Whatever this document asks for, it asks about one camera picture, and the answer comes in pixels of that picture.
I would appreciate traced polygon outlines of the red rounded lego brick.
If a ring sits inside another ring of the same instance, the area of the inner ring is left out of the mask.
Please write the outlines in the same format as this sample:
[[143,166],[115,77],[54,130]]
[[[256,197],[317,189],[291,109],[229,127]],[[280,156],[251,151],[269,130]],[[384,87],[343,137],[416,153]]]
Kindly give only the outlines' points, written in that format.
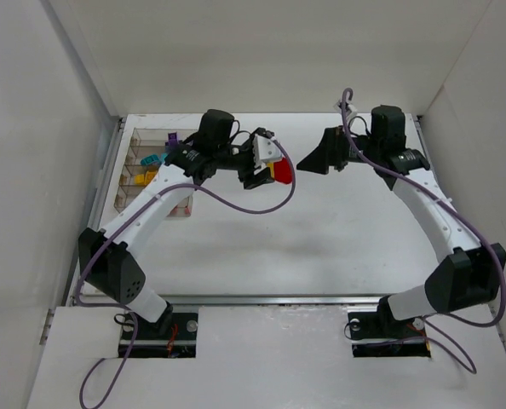
[[272,173],[278,183],[289,185],[294,181],[293,168],[286,158],[272,164]]

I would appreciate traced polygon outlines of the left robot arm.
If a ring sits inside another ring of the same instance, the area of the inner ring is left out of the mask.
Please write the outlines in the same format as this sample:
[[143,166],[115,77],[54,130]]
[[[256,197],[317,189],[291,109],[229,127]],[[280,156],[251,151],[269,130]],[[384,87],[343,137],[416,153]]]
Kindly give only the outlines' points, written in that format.
[[156,175],[117,217],[79,236],[81,282],[158,331],[169,325],[172,307],[146,283],[137,261],[147,241],[171,211],[218,170],[235,171],[249,190],[272,182],[267,164],[282,157],[273,132],[264,128],[233,144],[234,122],[228,112],[208,110],[197,131],[170,149]]

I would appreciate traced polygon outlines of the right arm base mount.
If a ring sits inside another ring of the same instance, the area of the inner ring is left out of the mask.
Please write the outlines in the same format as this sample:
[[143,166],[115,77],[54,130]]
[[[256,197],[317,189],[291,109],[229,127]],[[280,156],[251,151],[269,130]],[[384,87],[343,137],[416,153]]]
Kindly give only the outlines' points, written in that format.
[[344,334],[354,358],[430,358],[421,319],[388,321],[375,311],[348,312]]

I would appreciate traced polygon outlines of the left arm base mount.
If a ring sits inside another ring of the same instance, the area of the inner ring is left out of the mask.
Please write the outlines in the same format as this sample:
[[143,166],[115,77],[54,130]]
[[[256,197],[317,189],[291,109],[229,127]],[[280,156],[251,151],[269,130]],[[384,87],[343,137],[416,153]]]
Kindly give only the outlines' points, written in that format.
[[130,358],[192,359],[196,357],[198,310],[178,308],[162,333],[141,317],[137,319],[139,326],[129,353]]

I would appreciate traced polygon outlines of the small yellow lego brick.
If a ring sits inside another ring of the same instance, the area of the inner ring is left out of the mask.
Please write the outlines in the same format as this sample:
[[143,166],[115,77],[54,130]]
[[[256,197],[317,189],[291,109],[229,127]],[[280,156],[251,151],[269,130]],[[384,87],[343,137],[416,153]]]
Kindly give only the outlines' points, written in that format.
[[140,174],[140,175],[135,175],[133,177],[133,183],[135,186],[144,186],[145,185],[145,175],[144,174]]

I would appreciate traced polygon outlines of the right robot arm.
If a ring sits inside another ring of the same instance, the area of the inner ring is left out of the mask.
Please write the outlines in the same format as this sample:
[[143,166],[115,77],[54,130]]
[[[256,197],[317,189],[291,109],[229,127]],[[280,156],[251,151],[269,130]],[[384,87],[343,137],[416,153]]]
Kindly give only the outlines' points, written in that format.
[[435,314],[488,303],[503,296],[506,252],[464,221],[442,193],[429,161],[406,145],[405,114],[381,105],[371,111],[371,125],[353,135],[356,118],[349,102],[339,102],[342,125],[327,128],[319,145],[297,169],[326,175],[350,163],[373,167],[388,189],[415,217],[434,249],[438,265],[425,282],[380,299],[377,309],[353,318],[360,339],[402,338],[406,325]]

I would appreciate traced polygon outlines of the teal curved lego brick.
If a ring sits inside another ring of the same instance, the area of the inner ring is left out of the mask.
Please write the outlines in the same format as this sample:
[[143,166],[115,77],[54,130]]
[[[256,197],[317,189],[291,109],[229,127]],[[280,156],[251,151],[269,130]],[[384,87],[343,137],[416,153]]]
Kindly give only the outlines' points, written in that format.
[[142,158],[140,161],[141,166],[143,167],[159,167],[161,165],[160,157],[156,154],[151,154]]

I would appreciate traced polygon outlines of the purple lego brick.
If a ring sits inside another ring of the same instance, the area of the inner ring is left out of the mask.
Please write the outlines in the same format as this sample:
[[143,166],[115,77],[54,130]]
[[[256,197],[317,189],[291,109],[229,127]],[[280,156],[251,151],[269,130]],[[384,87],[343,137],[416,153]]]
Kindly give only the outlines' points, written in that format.
[[169,132],[167,141],[169,144],[177,144],[180,141],[180,139],[176,132]]

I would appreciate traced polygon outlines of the yellow orange patterned lego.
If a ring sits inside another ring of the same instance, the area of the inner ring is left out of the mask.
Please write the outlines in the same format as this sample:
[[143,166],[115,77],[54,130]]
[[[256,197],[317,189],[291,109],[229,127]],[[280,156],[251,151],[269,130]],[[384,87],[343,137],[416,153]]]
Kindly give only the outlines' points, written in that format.
[[154,177],[157,175],[157,171],[156,170],[149,170],[145,173],[145,185],[148,185],[153,179]]

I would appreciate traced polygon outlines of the purple flower lego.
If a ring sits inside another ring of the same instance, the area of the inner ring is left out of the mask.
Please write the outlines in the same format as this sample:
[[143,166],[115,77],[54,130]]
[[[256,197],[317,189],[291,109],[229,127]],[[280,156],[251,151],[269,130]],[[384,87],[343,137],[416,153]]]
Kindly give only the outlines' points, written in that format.
[[169,142],[166,142],[165,145],[164,145],[164,152],[165,153],[170,153],[172,152],[175,148],[177,147],[177,144],[176,143],[169,143]]

